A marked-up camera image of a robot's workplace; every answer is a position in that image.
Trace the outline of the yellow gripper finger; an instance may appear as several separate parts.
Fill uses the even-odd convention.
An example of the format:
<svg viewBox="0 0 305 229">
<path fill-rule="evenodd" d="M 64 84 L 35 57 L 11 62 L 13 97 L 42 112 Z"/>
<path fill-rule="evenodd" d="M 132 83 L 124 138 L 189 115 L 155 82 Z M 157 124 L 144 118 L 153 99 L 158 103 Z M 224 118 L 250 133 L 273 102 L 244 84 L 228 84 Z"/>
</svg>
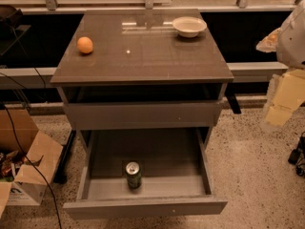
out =
<svg viewBox="0 0 305 229">
<path fill-rule="evenodd" d="M 267 91 L 264 120 L 282 127 L 305 102 L 305 71 L 296 69 L 282 75 L 274 74 Z"/>
<path fill-rule="evenodd" d="M 267 36 L 265 36 L 261 41 L 259 41 L 258 44 L 255 46 L 255 48 L 258 51 L 265 53 L 276 52 L 277 38 L 279 33 L 280 33 L 280 28 L 275 29 Z"/>
</svg>

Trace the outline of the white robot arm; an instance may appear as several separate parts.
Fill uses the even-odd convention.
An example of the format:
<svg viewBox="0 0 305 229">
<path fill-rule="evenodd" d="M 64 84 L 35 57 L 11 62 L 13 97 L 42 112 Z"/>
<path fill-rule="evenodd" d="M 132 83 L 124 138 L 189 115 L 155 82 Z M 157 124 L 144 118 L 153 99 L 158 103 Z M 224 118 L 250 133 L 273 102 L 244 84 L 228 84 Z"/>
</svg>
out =
<svg viewBox="0 0 305 229">
<path fill-rule="evenodd" d="M 302 0 L 281 27 L 261 40 L 256 49 L 275 52 L 277 61 L 288 67 L 274 74 L 267 91 L 264 122 L 282 127 L 305 102 L 305 1 Z"/>
</svg>

